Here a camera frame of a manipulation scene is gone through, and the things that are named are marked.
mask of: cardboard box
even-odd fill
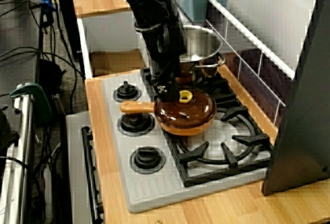
[[[145,67],[139,50],[125,52],[92,52],[94,77],[127,72]]]

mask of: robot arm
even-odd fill
[[[152,84],[164,102],[176,101],[175,77],[180,76],[179,57],[186,53],[186,39],[175,0],[127,0],[151,58]]]

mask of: toy stove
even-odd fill
[[[154,101],[149,69],[103,80],[107,114],[127,208],[138,213],[249,184],[265,177],[271,157],[262,133],[219,74],[193,85],[217,102],[203,133],[179,137],[163,131],[153,114],[124,114],[126,100]]]

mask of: metal pot handle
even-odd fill
[[[212,64],[212,65],[201,65],[201,66],[193,66],[193,69],[197,69],[197,68],[217,68],[221,65],[224,65],[226,63],[226,58],[223,57],[223,55],[221,53],[218,53],[218,56],[222,59],[222,61],[220,63],[217,64]]]

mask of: green clamp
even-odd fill
[[[26,94],[33,96],[34,106],[36,108],[36,124],[48,123],[52,118],[52,109],[40,85],[27,83],[12,91],[9,96],[15,99]]]

